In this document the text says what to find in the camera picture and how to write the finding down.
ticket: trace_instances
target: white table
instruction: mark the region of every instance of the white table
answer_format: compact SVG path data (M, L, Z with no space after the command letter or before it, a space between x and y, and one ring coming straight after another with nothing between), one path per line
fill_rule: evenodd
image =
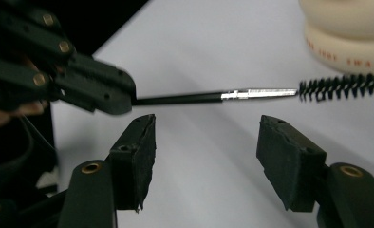
M309 53L297 1L153 0L96 54L134 78L138 97L246 87L298 87L340 75ZM374 96L322 104L268 102L135 107L123 116L53 105L60 183L104 159L129 123L157 116L157 158L144 210L120 227L317 227L285 211L255 157L261 115L283 119L327 151L374 175Z

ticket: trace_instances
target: silver metal ferrule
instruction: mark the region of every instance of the silver metal ferrule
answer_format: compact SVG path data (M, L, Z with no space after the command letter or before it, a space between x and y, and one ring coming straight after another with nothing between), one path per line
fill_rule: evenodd
M248 100L256 98L289 97L296 96L297 89L293 88L250 88L231 90L222 93L221 100Z

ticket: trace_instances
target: black plastic part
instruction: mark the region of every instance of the black plastic part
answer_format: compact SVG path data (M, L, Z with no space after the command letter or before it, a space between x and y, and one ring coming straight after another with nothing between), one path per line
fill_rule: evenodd
M23 51L31 59L41 59L58 66L65 65L75 52L75 47L65 37L2 9L0 42L2 46Z
M18 214L13 201L0 200L0 228L17 227Z
M335 163L329 168L327 186L344 227L374 228L374 178L370 173L353 164Z
M110 162L118 210L143 209L156 156L155 115L134 120L110 149Z
M78 51L92 55L148 0L28 0L42 9L53 12Z
M65 202L66 191L58 193L50 198L35 203L19 212L21 227L57 227L58 218Z
M72 172L59 228L116 227L110 165L87 161Z
M12 111L19 104L47 99L50 86L44 72L0 60L1 110Z
M326 212L326 208L320 207L317 213L318 228L344 228L340 219L335 219L330 213Z
M63 34L59 20L52 12L38 8L26 0L0 0L0 2L1 4L5 4L8 9L14 11L22 18L25 18L40 27L55 31L60 35Z
M263 115L256 157L286 210L313 210L313 184L325 166L324 150L289 123Z
M82 54L74 55L54 81L56 98L112 115L131 111L136 94L135 83L125 71Z

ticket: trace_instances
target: cosmetic brush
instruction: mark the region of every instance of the cosmetic brush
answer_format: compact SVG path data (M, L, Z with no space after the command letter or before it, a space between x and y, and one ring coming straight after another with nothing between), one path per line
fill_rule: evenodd
M137 99L133 105L182 105L202 103L222 103L224 101L242 101L258 99L279 99L299 97L300 101L327 101L364 97L374 93L374 74L345 74L341 77L330 77L302 81L299 88L246 88L226 91L183 94L175 96Z

